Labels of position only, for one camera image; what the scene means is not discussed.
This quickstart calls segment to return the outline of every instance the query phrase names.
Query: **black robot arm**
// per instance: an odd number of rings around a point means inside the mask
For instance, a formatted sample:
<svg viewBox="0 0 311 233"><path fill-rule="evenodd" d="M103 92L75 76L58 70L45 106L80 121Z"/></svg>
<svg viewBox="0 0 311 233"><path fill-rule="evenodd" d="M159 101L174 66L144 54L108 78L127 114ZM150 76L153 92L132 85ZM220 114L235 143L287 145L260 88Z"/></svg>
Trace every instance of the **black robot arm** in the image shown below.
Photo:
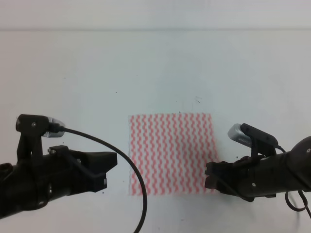
<svg viewBox="0 0 311 233"><path fill-rule="evenodd" d="M299 142L291 151L285 152L277 140L247 124L235 125L229 137L252 149L234 163L207 163L205 188L253 201L256 197L276 197L286 192L286 202L295 211L307 209L308 202L302 191L311 191L311 137ZM283 151L276 154L276 149ZM298 191L304 208L293 207L288 200L289 191Z"/></svg>
<svg viewBox="0 0 311 233"><path fill-rule="evenodd" d="M18 117L17 164L0 165L0 218L42 208L63 196L107 188L106 172L117 165L116 153L85 153L61 145L43 155L41 137L62 136L53 132L60 123L46 116Z"/></svg>

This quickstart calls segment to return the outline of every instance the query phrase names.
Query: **black cable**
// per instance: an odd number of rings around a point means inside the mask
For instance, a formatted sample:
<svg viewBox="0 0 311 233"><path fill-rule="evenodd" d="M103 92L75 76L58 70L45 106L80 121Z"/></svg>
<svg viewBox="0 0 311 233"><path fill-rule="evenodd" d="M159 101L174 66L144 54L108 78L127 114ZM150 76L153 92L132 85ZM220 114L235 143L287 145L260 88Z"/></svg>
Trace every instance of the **black cable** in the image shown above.
<svg viewBox="0 0 311 233"><path fill-rule="evenodd" d="M132 169L134 170L134 172L137 175L137 178L139 180L139 183L140 183L140 186L141 186L141 190L142 190L142 200L143 200L142 213L141 213L140 221L139 221L139 223L138 223L138 225L137 225L137 227L136 227L136 229L134 231L134 233L138 233L141 230L142 225L144 224L144 221L145 221L145 218L146 218L146 214L147 214L147 191L146 191L146 186L145 186L144 180L143 180L139 170L137 169L137 167L133 163L133 161L125 153L123 153L121 150L119 150L118 148L116 148L116 147L112 146L111 144L109 144L109 143L107 143L107 142L105 142L103 140L100 140L100 139L98 139L96 137L93 137L91 135L88 135L86 133L82 133L82 132L79 132L79 131L76 131L76 130L67 129L65 127L60 127L59 131L73 133L73 134L76 134L76 135L88 138L90 140L93 140L95 142L98 142L98 143L100 143L100 144L102 144L102 145L112 149L113 151L115 151L119 155L121 155L129 163L129 165L132 167Z"/></svg>
<svg viewBox="0 0 311 233"><path fill-rule="evenodd" d="M281 150L283 153L286 153L286 151L280 147L280 146L277 146L276 147L277 149ZM297 208L297 207L294 207L293 204L291 204L289 198L288 198L288 192L285 193L285 201L286 201L286 204L288 205L288 207L290 207L292 210L296 211L296 212L301 212L301 211L304 211L304 210L307 210L310 218L311 218L311 212L310 212L310 209L308 207L308 200L306 198L306 196L303 194L302 190L298 190L298 193L302 199L302 202L303 204L305 205L305 207L303 208Z"/></svg>
<svg viewBox="0 0 311 233"><path fill-rule="evenodd" d="M286 153L286 151L285 151L282 147L276 146L276 148L279 149L279 150L281 150L283 153Z"/></svg>

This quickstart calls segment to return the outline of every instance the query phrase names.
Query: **cloth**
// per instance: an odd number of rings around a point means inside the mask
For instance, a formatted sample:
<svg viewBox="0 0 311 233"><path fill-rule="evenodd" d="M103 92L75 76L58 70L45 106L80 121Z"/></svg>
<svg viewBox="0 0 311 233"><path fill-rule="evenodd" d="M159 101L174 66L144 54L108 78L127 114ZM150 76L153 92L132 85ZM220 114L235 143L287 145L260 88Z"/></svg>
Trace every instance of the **cloth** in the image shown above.
<svg viewBox="0 0 311 233"><path fill-rule="evenodd" d="M130 157L148 195L200 194L206 163L218 161L210 114L179 113L129 117ZM130 195L142 195L131 170Z"/></svg>

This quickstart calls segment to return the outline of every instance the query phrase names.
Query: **wavy striped cloth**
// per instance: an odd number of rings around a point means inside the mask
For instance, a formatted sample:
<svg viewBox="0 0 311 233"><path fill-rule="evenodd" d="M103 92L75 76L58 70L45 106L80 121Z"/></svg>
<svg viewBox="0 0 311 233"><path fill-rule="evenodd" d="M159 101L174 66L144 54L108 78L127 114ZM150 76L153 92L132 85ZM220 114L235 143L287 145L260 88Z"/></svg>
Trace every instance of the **wavy striped cloth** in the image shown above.
<svg viewBox="0 0 311 233"><path fill-rule="evenodd" d="M130 157L138 167L148 195L200 194L206 163L218 161L210 114L179 113L129 117ZM141 195L130 171L129 194Z"/></svg>

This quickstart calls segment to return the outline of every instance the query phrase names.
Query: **red wavy line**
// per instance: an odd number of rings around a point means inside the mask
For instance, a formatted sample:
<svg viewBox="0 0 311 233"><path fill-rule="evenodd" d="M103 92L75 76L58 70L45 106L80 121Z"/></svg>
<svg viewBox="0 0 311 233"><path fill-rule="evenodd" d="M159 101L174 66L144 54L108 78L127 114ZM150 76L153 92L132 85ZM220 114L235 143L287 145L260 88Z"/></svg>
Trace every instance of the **red wavy line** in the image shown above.
<svg viewBox="0 0 311 233"><path fill-rule="evenodd" d="M137 130L138 130L138 141L137 141L138 153L139 153L138 160L139 160L139 171L140 171L142 177L144 178L144 176L143 176L144 170L142 169L142 152L141 152L142 145L141 145L141 136L140 136L141 129L140 129L140 121L139 121L139 119L140 119L140 115L138 115L137 118L136 118ZM142 195L142 190L141 189L139 189L139 195Z"/></svg>
<svg viewBox="0 0 311 233"><path fill-rule="evenodd" d="M155 143L154 143L154 140L155 140L155 137L154 137L154 130L152 128L152 115L149 115L149 118L148 118L148 122L149 122L149 136L150 136L150 144L151 144L151 148L150 148L150 151L151 151L151 160L152 160L152 164L151 164L151 167L152 167L152 179L153 179L153 185L152 185L152 188L154 189L155 191L155 195L157 195L157 186L156 186L156 160L155 160Z"/></svg>
<svg viewBox="0 0 311 233"><path fill-rule="evenodd" d="M163 147L163 151L164 151L164 160L165 160L165 164L164 164L164 169L165 169L165 177L166 177L166 181L167 181L167 187L169 189L169 193L172 193L172 188L170 186L170 183L171 183L171 179L170 179L170 176L169 176L169 168L168 168L168 165L169 165L169 159L168 159L168 152L167 152L167 143L166 143L166 131L165 131L165 127L164 127L164 114L161 114L161 118L160 118L160 121L161 121L161 128L162 128L162 137L163 137L163 144L164 144L164 147Z"/></svg>
<svg viewBox="0 0 311 233"><path fill-rule="evenodd" d="M182 168L181 168L180 149L179 149L180 144L179 144L179 141L178 141L179 138L178 138L178 134L177 134L176 118L177 118L177 115L173 114L173 116L172 116L172 119L173 119L173 134L175 136L175 143L176 143L176 158L177 158L178 176L181 178L181 183L183 183L184 178L183 178L182 173L181 173ZM174 185L175 185L175 192L177 192L177 191L179 192L179 186L176 183L174 183Z"/></svg>
<svg viewBox="0 0 311 233"><path fill-rule="evenodd" d="M207 127L207 120L206 120L206 115L203 115L203 130L204 130L204 136L205 136L205 143L207 144L207 156L209 158L210 161L213 161L212 159L212 151L210 149L210 143L208 141L208 127Z"/></svg>
<svg viewBox="0 0 311 233"><path fill-rule="evenodd" d="M188 145L189 145L189 147L191 146L191 140L190 140L190 134L189 134L189 131L190 131L190 129L189 129L189 121L188 121L188 119L187 119L187 115L188 114L185 114L185 116L184 116L184 120L185 120L185 127L186 127L186 136L187 136L187 143L188 143ZM188 156L186 156L186 177L187 177L187 179L188 179L188 183L187 183L187 188L189 189L189 193L192 193L192 188L191 188L191 186L190 186L190 176L189 176L189 174L190 174L190 170L189 170L189 167L188 167L188 165L190 165L190 166L193 166L193 164L192 164L192 161L190 161L189 159L188 159Z"/></svg>
<svg viewBox="0 0 311 233"><path fill-rule="evenodd" d="M131 146L132 146L132 160L133 160L133 163L136 164L136 153L135 153L135 128L134 128L134 116L131 117L131 131L132 131L132 134L131 134ZM137 183L137 178L135 176L135 173L132 172L132 180L133 180L133 183L132 183L132 195L134 196L136 194L136 183Z"/></svg>
<svg viewBox="0 0 311 233"><path fill-rule="evenodd" d="M156 135L156 143L157 143L157 153L158 153L158 160L159 160L159 170L160 170L160 175L159 175L159 178L160 178L160 181L157 179L157 181L159 181L159 186L160 186L160 189L161 189L161 193L165 192L164 190L164 187L163 187L163 183L164 183L164 179L163 179L163 168L162 168L162 152L161 152L161 143L160 143L160 135L159 135L159 122L157 120L157 117L158 117L158 114L155 114L155 135Z"/></svg>
<svg viewBox="0 0 311 233"><path fill-rule="evenodd" d="M181 121L181 114L178 115L178 123L179 123L178 127L180 128L180 135L181 135L182 152L185 153L185 151L186 151L186 144L185 144L183 123ZM181 175L182 174L181 159L180 159L181 153L178 153L178 154L179 154L179 161L178 161L179 175L180 175L180 178L181 178L181 185L182 185L183 193L184 193L186 191L186 188L185 188L186 182L184 182L184 176Z"/></svg>
<svg viewBox="0 0 311 233"><path fill-rule="evenodd" d="M148 136L147 136L147 122L146 122L146 118L147 116L146 115L143 115L142 116L142 128L143 128L143 137L144 137L144 140L143 140L143 143L144 143L144 151L145 151L145 158L146 158L146 164L145 164L145 169L146 169L146 191L147 191L147 194L150 194L151 193L151 189L150 189L150 178L149 178L149 172L150 172L150 169L149 169L149 151L148 151L148 147L149 147L149 144L147 143L147 139L148 139Z"/></svg>
<svg viewBox="0 0 311 233"><path fill-rule="evenodd" d="M211 116L211 114L208 115L208 121L209 121L209 135L212 138L212 144L213 144L215 161L219 162L218 155L217 155L216 144L215 144L214 130L213 130L213 126L212 126L212 116Z"/></svg>
<svg viewBox="0 0 311 233"><path fill-rule="evenodd" d="M171 128L171 120L170 120L170 115L167 114L166 115L166 121L167 121L167 128L168 128L168 135L169 135L169 143L170 143L170 153L171 153L171 157L172 157L172 164L173 164L173 186L175 188L175 192L178 190L178 185L177 185L177 177L176 177L176 167L175 167L175 151L174 151L174 145L173 145L173 137L172 137L172 128Z"/></svg>
<svg viewBox="0 0 311 233"><path fill-rule="evenodd" d="M212 159L212 157L211 157L211 155L212 155L212 151L211 151L211 149L210 149L210 143L209 143L209 141L208 141L208 128L207 128L207 120L206 120L206 115L204 115L204 117L203 117L203 123L204 123L204 135L205 135L205 141L206 141L206 143L207 143L207 150L208 150L208 158L209 158L209 160L210 160L210 162L211 161L213 161L213 159Z"/></svg>
<svg viewBox="0 0 311 233"><path fill-rule="evenodd" d="M201 120L200 120L200 114L196 115L196 120L198 122L198 135L199 135L199 144L200 144L200 151L201 151L201 158L199 160L199 168L200 168L200 185L204 187L204 181L205 181L205 161L204 161L204 155L205 155L205 150L204 150L204 143L203 143L203 135L202 135L202 128L201 128Z"/></svg>
<svg viewBox="0 0 311 233"><path fill-rule="evenodd" d="M190 121L191 121L191 127L192 127L192 136L193 136L193 141L194 141L194 151L195 151L195 155L194 155L194 157L195 157L195 160L196 160L196 162L198 163L199 162L199 150L198 150L198 143L197 143L197 136L196 136L196 132L195 132L195 126L194 126L194 124L195 124L195 122L194 122L194 114L193 113L191 113L190 114ZM196 169L198 168L198 166L194 166L194 158L191 156L191 164L192 164L192 177L193 177L193 179L194 179L194 183L193 183L193 185L194 185L194 188L195 188L195 191L196 191L196 193L199 193L200 192L200 189L199 189L199 187L198 187L198 177L197 177L197 175L195 174L195 172L196 172Z"/></svg>

